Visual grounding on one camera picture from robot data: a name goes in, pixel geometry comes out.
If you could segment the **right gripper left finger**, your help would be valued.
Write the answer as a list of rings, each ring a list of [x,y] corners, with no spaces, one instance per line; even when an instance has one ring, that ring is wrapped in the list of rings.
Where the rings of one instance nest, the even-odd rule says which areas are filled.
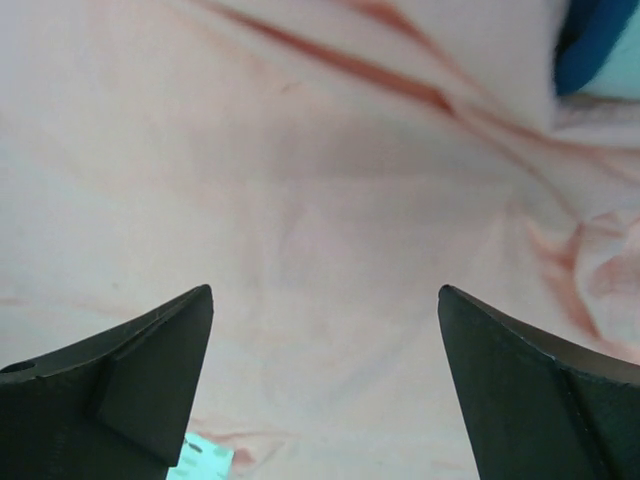
[[[2,368],[2,478],[165,478],[179,460],[213,314],[201,285]]]

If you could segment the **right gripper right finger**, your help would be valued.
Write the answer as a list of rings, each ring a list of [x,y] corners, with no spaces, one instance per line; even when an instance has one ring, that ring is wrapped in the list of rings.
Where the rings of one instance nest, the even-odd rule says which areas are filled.
[[[438,318],[480,478],[638,479],[638,365],[450,285]]]

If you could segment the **salmon pink t-shirt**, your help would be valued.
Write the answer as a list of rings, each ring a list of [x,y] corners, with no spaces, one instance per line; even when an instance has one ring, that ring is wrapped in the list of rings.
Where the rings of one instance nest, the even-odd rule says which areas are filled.
[[[5,1],[1,361],[201,284],[238,479],[473,479],[437,297],[639,359],[639,106],[565,1]]]

